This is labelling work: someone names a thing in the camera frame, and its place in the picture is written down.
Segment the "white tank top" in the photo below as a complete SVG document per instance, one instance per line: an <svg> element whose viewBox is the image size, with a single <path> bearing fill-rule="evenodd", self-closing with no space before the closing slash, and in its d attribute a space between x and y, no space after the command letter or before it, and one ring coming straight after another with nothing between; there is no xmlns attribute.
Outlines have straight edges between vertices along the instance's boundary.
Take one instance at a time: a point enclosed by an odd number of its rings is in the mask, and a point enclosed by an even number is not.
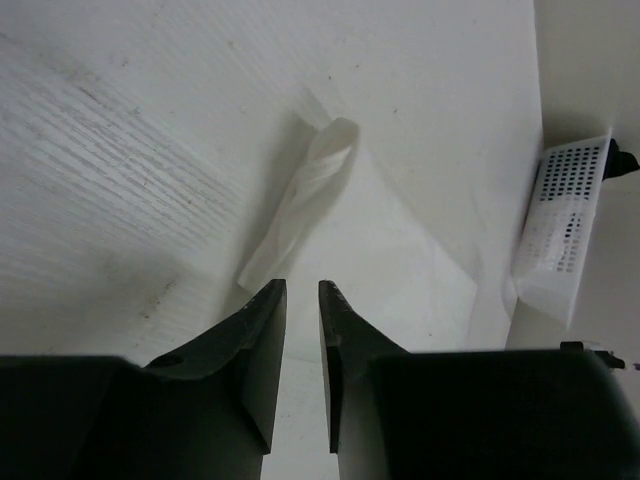
<svg viewBox="0 0 640 480"><path fill-rule="evenodd" d="M238 284L256 292L287 284L284 353L318 362L318 287L334 282L352 308L412 352L464 347L475 280L401 199L371 157L361 126L312 93L304 113L314 135Z"/></svg>

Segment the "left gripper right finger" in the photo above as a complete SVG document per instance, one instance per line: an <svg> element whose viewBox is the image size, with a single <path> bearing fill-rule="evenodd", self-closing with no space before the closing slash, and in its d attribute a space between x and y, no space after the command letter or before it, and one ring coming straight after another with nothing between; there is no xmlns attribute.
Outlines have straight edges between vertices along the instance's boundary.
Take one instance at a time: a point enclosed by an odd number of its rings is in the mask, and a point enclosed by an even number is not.
<svg viewBox="0 0 640 480"><path fill-rule="evenodd" d="M343 479L635 479L639 425L584 352L411 353L318 287L329 449Z"/></svg>

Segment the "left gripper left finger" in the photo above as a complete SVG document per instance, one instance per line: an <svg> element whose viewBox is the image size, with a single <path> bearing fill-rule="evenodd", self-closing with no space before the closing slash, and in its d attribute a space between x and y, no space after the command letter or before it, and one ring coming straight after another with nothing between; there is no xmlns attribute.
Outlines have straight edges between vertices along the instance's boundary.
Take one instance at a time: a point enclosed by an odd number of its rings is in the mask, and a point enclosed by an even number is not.
<svg viewBox="0 0 640 480"><path fill-rule="evenodd" d="M1 360L5 479L257 479L270 452L286 284L146 366Z"/></svg>

